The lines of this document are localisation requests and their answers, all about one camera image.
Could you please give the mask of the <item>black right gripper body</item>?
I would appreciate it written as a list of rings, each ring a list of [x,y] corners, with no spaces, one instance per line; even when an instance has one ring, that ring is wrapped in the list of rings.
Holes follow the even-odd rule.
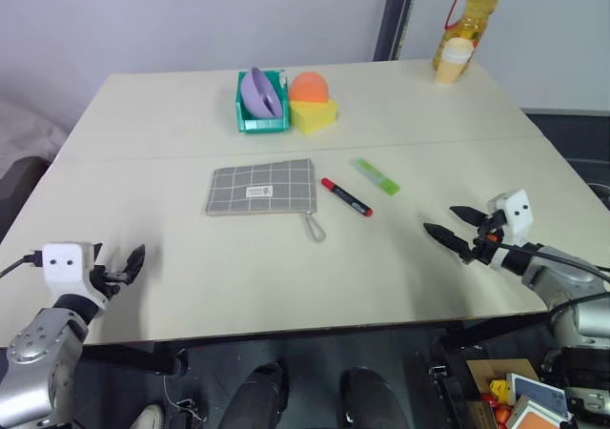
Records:
[[[473,240],[475,245],[473,254],[481,263],[490,265],[498,250],[498,244],[504,237],[505,214],[503,211],[484,214],[475,210],[472,224],[478,229],[478,236]]]

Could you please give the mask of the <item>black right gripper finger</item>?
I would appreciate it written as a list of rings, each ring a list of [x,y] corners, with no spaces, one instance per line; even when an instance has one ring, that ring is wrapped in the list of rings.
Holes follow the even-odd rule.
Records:
[[[451,206],[450,211],[474,227],[480,227],[487,220],[486,213],[468,206]]]
[[[469,243],[455,235],[449,229],[433,223],[424,223],[427,234],[440,245],[455,253],[463,262],[471,262],[473,254]]]

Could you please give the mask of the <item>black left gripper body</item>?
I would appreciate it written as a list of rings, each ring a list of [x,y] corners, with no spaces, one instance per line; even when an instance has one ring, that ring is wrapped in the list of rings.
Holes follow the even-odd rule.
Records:
[[[103,265],[95,265],[90,272],[93,288],[110,301],[120,292],[120,285],[130,285],[132,276],[128,272],[108,272]]]

